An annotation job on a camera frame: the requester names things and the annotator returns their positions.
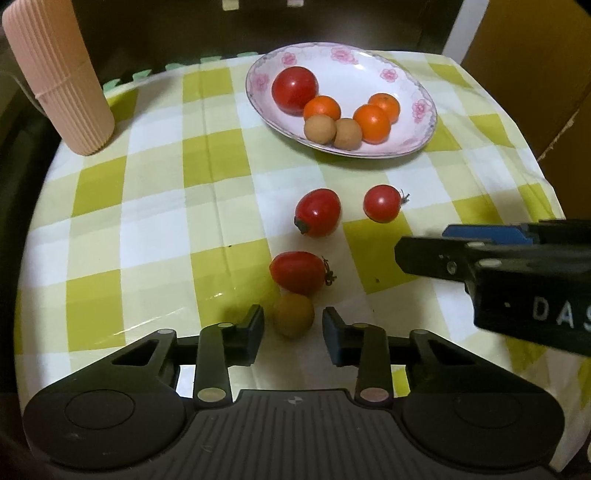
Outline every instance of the white plate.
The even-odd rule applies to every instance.
[[[299,65],[318,79],[319,95],[340,105],[343,117],[353,113],[374,93],[389,93],[400,103],[400,117],[388,139],[379,145],[365,142],[347,151],[311,142],[304,136],[304,119],[279,110],[271,85],[279,72]],[[258,59],[246,75],[246,94],[252,106],[272,128],[298,142],[325,152],[357,158],[394,158],[416,152],[433,136],[437,110],[433,99],[412,75],[391,61],[338,43],[298,43]]]

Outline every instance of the checkered tablecloth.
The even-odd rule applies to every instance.
[[[561,468],[591,425],[591,364],[478,331],[456,283],[417,278],[396,265],[402,235],[440,235],[450,223],[529,222],[561,216],[556,196],[516,125],[461,67],[442,56],[384,53],[429,91],[439,112],[420,153],[350,160],[309,149],[263,124],[245,93],[255,57],[215,61],[109,92],[115,137],[90,157],[62,144],[47,175],[25,248],[15,327],[22,406],[40,388],[162,327],[195,335],[237,322],[280,290],[268,265],[280,252],[322,255],[338,276],[315,298],[317,318],[298,342],[268,325],[256,363],[232,367],[240,388],[352,387],[322,341],[320,311],[390,335],[426,328],[553,393],[567,429]],[[389,183],[410,194],[387,225],[362,200]],[[305,193],[339,195],[342,224],[310,239],[293,225]],[[181,376],[179,390],[190,392]],[[398,395],[408,392],[393,367]]]

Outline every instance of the pink tumbler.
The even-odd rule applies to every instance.
[[[90,155],[115,128],[71,0],[16,0],[2,26],[35,98],[70,149]]]

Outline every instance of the small orange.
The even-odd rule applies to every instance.
[[[353,114],[367,143],[382,143],[390,134],[388,115],[377,105],[362,105]]]
[[[304,107],[304,120],[308,120],[312,115],[328,115],[337,121],[340,118],[339,104],[331,97],[318,95]]]
[[[368,103],[370,105],[377,105],[386,112],[391,124],[398,120],[398,116],[400,115],[400,104],[398,103],[398,100],[389,93],[376,93],[369,97]]]

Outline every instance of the ribbed black surface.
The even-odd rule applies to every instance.
[[[67,480],[551,480],[542,468],[479,475],[417,450],[386,411],[342,391],[244,391],[231,407],[199,413],[161,456],[109,473],[56,471]]]

